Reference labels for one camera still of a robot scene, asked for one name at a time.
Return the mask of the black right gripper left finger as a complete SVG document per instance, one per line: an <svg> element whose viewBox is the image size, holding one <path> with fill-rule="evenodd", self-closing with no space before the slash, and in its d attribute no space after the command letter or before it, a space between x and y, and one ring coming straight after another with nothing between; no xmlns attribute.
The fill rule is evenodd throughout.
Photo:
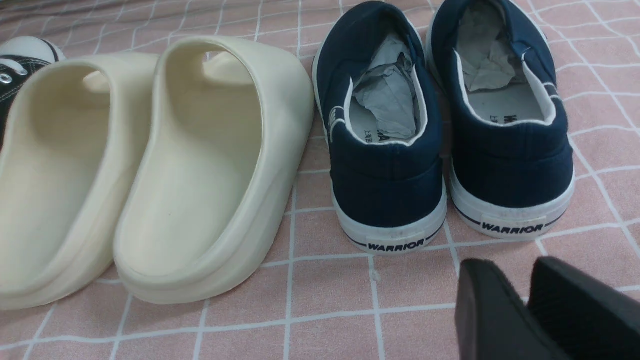
<svg viewBox="0 0 640 360"><path fill-rule="evenodd" d="M461 262L455 304L461 360L569 360L491 260Z"/></svg>

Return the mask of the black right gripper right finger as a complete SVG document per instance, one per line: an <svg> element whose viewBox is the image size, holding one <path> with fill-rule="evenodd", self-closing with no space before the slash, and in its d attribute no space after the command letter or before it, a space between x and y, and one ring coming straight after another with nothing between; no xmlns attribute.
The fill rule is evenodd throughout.
<svg viewBox="0 0 640 360"><path fill-rule="evenodd" d="M638 301L563 260L536 260L527 307L572 360L640 357Z"/></svg>

